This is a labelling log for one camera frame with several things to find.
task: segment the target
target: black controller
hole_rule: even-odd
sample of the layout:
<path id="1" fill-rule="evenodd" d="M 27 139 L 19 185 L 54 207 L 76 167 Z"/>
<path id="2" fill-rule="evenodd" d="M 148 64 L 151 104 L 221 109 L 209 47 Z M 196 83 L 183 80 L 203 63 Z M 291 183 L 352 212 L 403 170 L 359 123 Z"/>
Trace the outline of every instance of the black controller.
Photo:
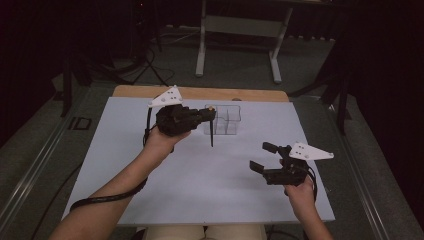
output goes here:
<path id="1" fill-rule="evenodd" d="M 304 160 L 290 157 L 291 147 L 275 146 L 271 143 L 264 142 L 262 148 L 276 153 L 278 152 L 282 159 L 280 163 L 281 169 L 264 169 L 264 166 L 250 161 L 250 169 L 262 174 L 268 185 L 295 185 L 303 183 L 308 175 L 309 166 Z"/>
<path id="2" fill-rule="evenodd" d="M 162 107 L 156 114 L 156 125 L 159 131 L 168 136 L 196 129 L 202 122 L 210 122 L 215 119 L 214 108 L 190 109 L 181 104 Z"/>

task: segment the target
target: gray floor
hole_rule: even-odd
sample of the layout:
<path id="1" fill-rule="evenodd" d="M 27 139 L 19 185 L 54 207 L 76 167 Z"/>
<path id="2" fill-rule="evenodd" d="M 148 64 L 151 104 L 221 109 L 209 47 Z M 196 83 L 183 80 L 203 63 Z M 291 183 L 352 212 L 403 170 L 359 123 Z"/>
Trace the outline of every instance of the gray floor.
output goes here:
<path id="1" fill-rule="evenodd" d="M 177 38 L 164 37 L 163 51 L 155 52 L 153 65 L 169 85 L 190 87 L 269 89 L 290 92 L 314 80 L 332 42 L 287 39 L 278 57 L 283 83 L 272 81 L 267 41 L 249 39 L 250 44 L 222 44 L 228 40 L 220 35 L 208 36 L 205 75 L 194 75 L 197 59 L 197 37 L 174 42 Z M 134 72 L 125 76 L 132 80 Z M 146 71 L 137 85 L 158 85 L 160 82 L 151 70 Z M 85 157 L 95 127 L 100 120 L 107 98 L 116 85 L 101 77 L 90 88 L 75 90 L 75 108 L 71 116 L 93 119 L 87 131 L 66 129 L 69 119 L 60 118 L 61 103 L 49 101 L 0 150 L 0 206 L 5 206 L 9 196 L 32 162 L 39 159 L 40 149 L 49 141 L 50 134 L 62 132 L 51 151 L 45 150 L 46 163 L 27 199 L 18 206 L 16 216 L 8 225 L 4 239 L 46 239 L 60 221 L 67 198 L 77 173 L 67 177 Z M 317 89 L 311 97 L 291 99 L 296 106 L 308 142 L 331 149 L 336 156 L 331 161 L 318 163 L 326 192 L 336 215 L 336 221 L 327 223 L 336 239 L 424 239 L 391 172 L 385 164 L 378 143 L 366 125 L 355 99 L 349 97 L 346 120 L 347 137 L 337 133 L 332 111 L 317 101 L 322 92 Z M 299 239 L 301 228 L 297 224 L 277 225 L 277 230 L 289 232 Z M 130 239 L 134 228 L 118 227 L 110 239 Z M 274 235 L 272 239 L 293 239 Z"/>

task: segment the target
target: lap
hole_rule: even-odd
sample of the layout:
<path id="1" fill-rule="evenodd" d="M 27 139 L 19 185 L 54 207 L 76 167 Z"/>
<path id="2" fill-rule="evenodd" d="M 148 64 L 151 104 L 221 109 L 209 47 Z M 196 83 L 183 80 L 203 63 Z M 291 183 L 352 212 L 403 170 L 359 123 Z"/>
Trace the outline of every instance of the lap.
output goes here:
<path id="1" fill-rule="evenodd" d="M 202 226 L 161 226 L 147 228 L 144 240 L 265 240 L 262 224 L 211 225 L 206 232 Z"/>

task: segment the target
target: black cable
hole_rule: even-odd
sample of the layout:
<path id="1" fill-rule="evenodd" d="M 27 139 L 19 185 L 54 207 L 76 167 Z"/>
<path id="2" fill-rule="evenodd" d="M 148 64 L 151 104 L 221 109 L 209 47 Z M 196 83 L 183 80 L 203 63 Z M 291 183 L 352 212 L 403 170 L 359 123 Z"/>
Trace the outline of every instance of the black cable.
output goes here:
<path id="1" fill-rule="evenodd" d="M 144 136 L 143 136 L 143 147 L 146 145 L 147 139 L 149 138 L 150 134 L 150 117 L 152 115 L 152 108 L 149 108 L 147 112 L 147 123 L 146 123 L 146 129 L 144 129 Z"/>
<path id="2" fill-rule="evenodd" d="M 316 201 L 318 195 L 317 177 L 315 175 L 315 171 L 311 167 L 309 167 L 308 170 L 309 171 L 307 171 L 307 174 L 312 179 L 312 182 L 314 184 L 314 201 Z"/>
<path id="3" fill-rule="evenodd" d="M 47 212 L 49 211 L 49 209 L 50 209 L 50 207 L 52 206 L 52 204 L 53 204 L 53 202 L 54 202 L 54 200 L 57 198 L 57 196 L 59 195 L 59 193 L 60 193 L 60 191 L 62 191 L 62 189 L 63 189 L 63 187 L 65 186 L 65 184 L 69 181 L 69 179 L 71 179 L 71 177 L 77 172 L 77 170 L 78 169 L 80 169 L 81 168 L 81 166 L 82 166 L 82 163 L 80 163 L 74 170 L 72 170 L 72 172 L 68 175 L 68 177 L 65 179 L 65 181 L 62 183 L 62 185 L 60 185 L 60 187 L 59 187 L 59 189 L 56 191 L 56 193 L 54 194 L 54 196 L 53 196 L 53 198 L 50 200 L 50 202 L 49 202 L 49 204 L 47 205 L 47 208 L 44 210 L 44 212 L 43 212 L 43 215 L 42 215 L 42 217 L 41 217 L 41 219 L 40 219 L 40 221 L 38 222 L 38 224 L 37 224 L 37 227 L 35 228 L 35 230 L 34 230 L 34 232 L 33 232 L 33 234 L 32 234 L 32 236 L 31 236 L 31 239 L 34 239 L 35 238 L 35 236 L 37 235 L 37 232 L 38 232 L 38 230 L 40 229 L 40 227 L 41 227 L 41 224 L 43 223 L 43 221 L 44 221 L 44 218 L 46 217 L 46 215 L 47 215 Z"/>
<path id="4" fill-rule="evenodd" d="M 134 78 L 134 80 L 133 80 L 133 82 L 135 83 L 135 82 L 137 82 L 138 81 L 138 79 L 141 77 L 141 75 L 143 75 L 144 74 L 144 72 L 146 72 L 146 70 L 149 68 L 149 66 L 146 66 L 146 67 L 144 67 L 144 69 L 141 71 L 141 73 L 140 74 L 138 74 L 137 75 L 137 77 L 135 77 Z"/>
<path id="5" fill-rule="evenodd" d="M 160 68 L 160 67 L 155 67 L 153 66 L 155 69 L 161 70 L 161 71 L 168 71 L 171 72 L 171 76 L 167 77 L 166 79 L 164 79 L 163 81 L 168 82 L 169 79 L 173 78 L 175 76 L 175 71 L 173 71 L 172 69 L 166 69 L 166 68 Z"/>
<path id="6" fill-rule="evenodd" d="M 85 205 L 119 201 L 119 200 L 122 200 L 122 199 L 125 199 L 125 198 L 128 198 L 128 197 L 131 197 L 131 196 L 135 195 L 136 193 L 140 192 L 141 189 L 144 188 L 144 185 L 146 185 L 146 182 L 147 182 L 147 178 L 143 182 L 141 182 L 137 187 L 135 187 L 134 189 L 132 189 L 132 190 L 126 192 L 126 193 L 121 193 L 121 194 L 111 195 L 111 196 L 105 196 L 105 197 L 94 197 L 94 198 L 81 199 L 79 201 L 76 201 L 74 204 L 72 204 L 71 209 L 69 211 L 72 212 L 75 208 L 85 206 Z"/>
<path id="7" fill-rule="evenodd" d="M 130 71 L 128 71 L 128 73 L 127 74 L 124 74 L 124 73 L 117 73 L 116 71 L 113 71 L 112 69 L 109 69 L 109 71 L 111 71 L 111 72 L 113 72 L 113 73 L 116 73 L 116 74 L 118 74 L 118 76 L 120 77 L 120 78 L 122 78 L 122 79 L 125 79 L 126 77 L 129 77 L 129 76 L 132 76 L 132 75 L 135 75 L 136 73 L 138 73 L 140 70 L 142 70 L 142 71 L 145 71 L 145 70 L 147 70 L 147 68 L 148 68 L 149 66 L 144 66 L 144 64 L 141 64 L 140 66 L 137 66 L 136 68 L 134 68 L 134 70 L 132 71 L 132 72 L 130 72 Z M 93 68 L 93 67 L 91 67 L 90 65 L 87 65 L 87 68 L 89 69 L 89 70 L 91 70 L 91 71 L 96 71 L 96 69 L 95 68 Z M 130 81 L 130 80 L 128 80 L 128 82 L 131 82 L 132 84 L 134 84 L 136 81 L 137 81 L 137 79 L 134 79 L 134 80 L 132 80 L 132 81 Z"/>
<path id="8" fill-rule="evenodd" d="M 94 71 L 97 71 L 98 73 L 102 74 L 103 76 L 107 77 L 108 79 L 114 81 L 117 84 L 124 84 L 124 85 L 133 85 L 134 84 L 134 82 L 122 79 L 121 77 L 119 77 L 115 73 L 111 72 L 106 67 L 96 63 L 95 61 L 91 60 L 90 58 L 88 58 L 84 54 L 81 54 L 81 53 L 77 54 L 76 57 L 79 60 L 83 61 L 87 66 L 90 66 L 91 69 L 93 69 Z"/>
<path id="9" fill-rule="evenodd" d="M 177 39 L 175 39 L 175 40 L 173 40 L 173 41 L 165 42 L 165 43 L 164 43 L 164 42 L 162 42 L 162 45 L 168 45 L 168 44 L 177 43 L 177 42 L 179 42 L 179 41 L 181 41 L 181 40 L 184 40 L 184 39 L 186 39 L 186 38 L 189 38 L 189 37 L 195 36 L 195 35 L 197 35 L 197 34 L 200 34 L 200 30 L 199 30 L 199 31 L 192 32 L 192 33 L 188 33 L 188 34 L 178 34 L 178 33 L 176 33 L 176 34 L 162 34 L 162 35 L 161 35 L 161 38 L 163 38 L 164 36 L 166 37 L 166 36 L 179 36 L 179 35 L 183 35 L 182 37 L 179 37 L 179 38 L 177 38 Z"/>
<path id="10" fill-rule="evenodd" d="M 153 49 L 151 49 L 150 47 L 148 47 L 148 49 L 152 52 L 152 54 L 154 55 L 155 54 L 155 52 L 153 51 Z M 152 63 L 153 63 L 153 61 L 149 61 L 149 59 L 147 59 L 147 57 L 146 57 L 146 62 L 147 62 L 147 64 L 148 64 L 148 66 L 152 69 L 152 71 L 153 71 L 153 73 L 156 75 L 156 77 L 159 79 L 159 81 L 163 84 L 163 85 L 165 85 L 165 86 L 167 86 L 167 87 L 169 87 L 169 85 L 162 79 L 162 77 L 159 75 L 159 73 L 156 71 L 156 69 L 155 69 L 155 67 L 152 65 Z"/>
<path id="11" fill-rule="evenodd" d="M 137 68 L 141 67 L 142 63 L 143 63 L 143 57 L 137 56 L 137 57 L 135 57 L 135 60 L 133 61 L 133 63 L 131 63 L 128 66 L 121 67 L 121 68 L 108 68 L 108 67 L 106 67 L 106 68 L 109 69 L 109 71 L 116 73 L 116 74 L 125 74 L 125 73 L 134 71 Z"/>

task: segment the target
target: white board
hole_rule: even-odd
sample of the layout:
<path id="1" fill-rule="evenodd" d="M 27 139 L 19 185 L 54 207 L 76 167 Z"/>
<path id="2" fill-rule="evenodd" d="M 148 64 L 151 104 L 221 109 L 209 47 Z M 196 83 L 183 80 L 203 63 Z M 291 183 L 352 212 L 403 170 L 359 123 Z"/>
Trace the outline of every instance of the white board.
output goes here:
<path id="1" fill-rule="evenodd" d="M 130 163 L 143 147 L 147 105 L 151 99 L 109 98 L 88 150 L 65 215 Z M 266 169 L 281 168 L 280 156 L 262 149 L 307 143 L 292 103 L 184 100 L 184 106 L 239 105 L 237 135 L 214 136 L 203 127 L 178 143 L 175 151 L 150 176 L 119 221 L 120 225 L 224 224 L 297 222 L 283 186 L 270 186 L 249 168 L 253 160 Z M 155 108 L 152 112 L 156 119 Z M 316 205 L 324 221 L 334 214 L 313 161 L 318 180 Z"/>

